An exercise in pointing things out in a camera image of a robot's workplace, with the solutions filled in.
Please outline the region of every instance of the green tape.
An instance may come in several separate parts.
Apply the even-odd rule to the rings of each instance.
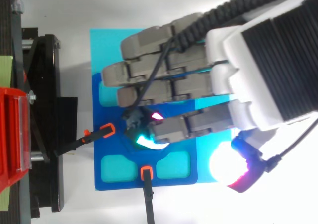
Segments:
[[[0,56],[0,87],[10,87],[12,56]]]
[[[0,56],[0,87],[10,87],[12,56]],[[10,188],[6,188],[0,193],[0,211],[8,211],[10,199]]]
[[[0,193],[0,211],[9,210],[10,188],[6,188]]]

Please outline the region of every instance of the bright light source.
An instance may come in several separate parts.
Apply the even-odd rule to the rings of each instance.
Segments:
[[[156,120],[163,120],[162,115],[160,115],[158,112],[155,112],[154,114],[152,114],[151,117],[156,119]]]
[[[210,157],[210,173],[220,183],[230,185],[248,172],[246,159],[231,147],[231,141],[221,142]]]
[[[147,147],[149,149],[164,149],[166,148],[170,143],[165,144],[156,144],[154,141],[147,139],[143,135],[140,135],[136,141],[136,143],[140,144],[141,146]]]

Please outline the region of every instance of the white background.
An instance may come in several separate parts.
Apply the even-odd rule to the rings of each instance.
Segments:
[[[78,137],[92,129],[91,28],[146,28],[193,12],[205,12],[226,0],[23,0],[22,26],[61,40],[62,96],[77,96]],[[264,146],[265,157],[283,150],[310,123],[285,128]],[[317,134],[293,150],[279,166],[246,193],[222,185],[196,184],[154,188],[157,224],[316,224]],[[142,189],[97,192],[93,148],[64,155],[65,207],[41,209],[32,224],[145,224]]]

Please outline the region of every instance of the black clip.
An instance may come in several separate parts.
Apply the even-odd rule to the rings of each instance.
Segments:
[[[155,224],[154,209],[153,209],[153,185],[151,182],[150,169],[143,170],[144,177],[144,196],[146,204],[147,224]]]

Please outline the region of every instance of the metal screw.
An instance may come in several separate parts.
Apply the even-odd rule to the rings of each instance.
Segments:
[[[24,13],[24,5],[21,0],[15,0],[12,4],[12,13],[14,14],[23,14]]]
[[[31,105],[34,104],[34,101],[36,100],[36,95],[34,94],[33,91],[30,91],[29,94],[27,95],[27,99],[30,102]]]
[[[60,42],[59,40],[56,40],[56,41],[54,42],[54,48],[55,48],[55,49],[60,49],[60,48],[61,48],[61,42]]]

